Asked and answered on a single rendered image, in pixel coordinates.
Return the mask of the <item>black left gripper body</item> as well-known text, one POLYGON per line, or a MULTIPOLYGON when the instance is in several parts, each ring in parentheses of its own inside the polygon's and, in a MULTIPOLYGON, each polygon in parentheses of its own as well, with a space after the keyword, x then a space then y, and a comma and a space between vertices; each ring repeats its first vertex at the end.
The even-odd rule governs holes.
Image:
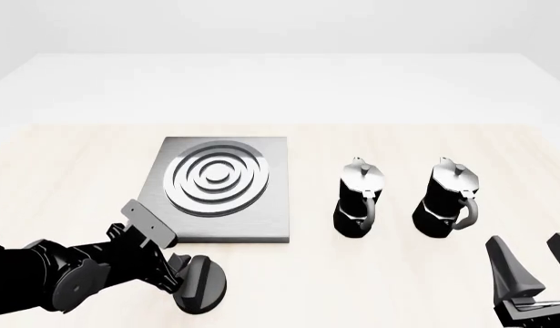
POLYGON ((163 292, 173 294, 180 286, 180 278, 167 264, 157 244, 134 226, 113 223, 107 230, 110 242, 106 245, 110 272, 106 287, 134 280, 149 283, 163 292))

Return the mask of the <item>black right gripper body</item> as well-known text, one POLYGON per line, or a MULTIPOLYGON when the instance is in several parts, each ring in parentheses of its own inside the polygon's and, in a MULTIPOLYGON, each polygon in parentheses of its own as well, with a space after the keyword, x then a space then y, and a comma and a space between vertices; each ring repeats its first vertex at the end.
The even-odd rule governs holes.
POLYGON ((503 328, 560 328, 560 301, 494 296, 494 312, 503 328))

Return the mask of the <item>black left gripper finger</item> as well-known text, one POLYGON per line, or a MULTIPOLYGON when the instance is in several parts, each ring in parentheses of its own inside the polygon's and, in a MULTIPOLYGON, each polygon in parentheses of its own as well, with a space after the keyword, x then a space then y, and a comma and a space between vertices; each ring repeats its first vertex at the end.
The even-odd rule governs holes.
POLYGON ((191 259, 192 256, 187 254, 178 255, 176 253, 172 253, 168 259, 168 265, 175 275, 186 275, 188 270, 187 267, 191 262, 191 259))

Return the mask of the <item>round black stove knob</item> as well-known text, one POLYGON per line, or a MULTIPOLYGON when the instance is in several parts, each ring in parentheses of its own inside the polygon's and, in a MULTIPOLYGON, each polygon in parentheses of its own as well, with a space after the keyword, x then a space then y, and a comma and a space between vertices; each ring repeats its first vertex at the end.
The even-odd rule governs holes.
POLYGON ((173 294, 178 308, 184 313, 203 314, 216 308, 227 290, 224 270, 209 256, 191 259, 186 275, 175 275, 182 283, 173 294))

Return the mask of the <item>flat grey stove plate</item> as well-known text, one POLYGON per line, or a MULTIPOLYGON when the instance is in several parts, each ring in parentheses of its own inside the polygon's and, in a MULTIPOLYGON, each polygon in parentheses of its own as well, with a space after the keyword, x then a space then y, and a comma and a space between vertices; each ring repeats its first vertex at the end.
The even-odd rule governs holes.
POLYGON ((164 138, 137 199, 179 242, 287 243, 287 139, 164 138))

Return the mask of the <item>black moka pot silver lid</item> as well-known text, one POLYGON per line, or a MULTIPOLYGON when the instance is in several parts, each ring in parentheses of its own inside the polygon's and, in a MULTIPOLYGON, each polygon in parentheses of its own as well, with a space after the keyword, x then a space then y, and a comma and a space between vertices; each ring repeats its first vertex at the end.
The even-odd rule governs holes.
POLYGON ((473 226, 479 218, 475 200, 479 178, 463 164, 440 158, 433 166, 426 193, 412 214, 415 228, 435 239, 473 226))
POLYGON ((362 158, 353 158, 340 175, 339 200, 333 226, 344 237, 358 239, 372 229, 376 204, 385 185, 384 174, 362 158))

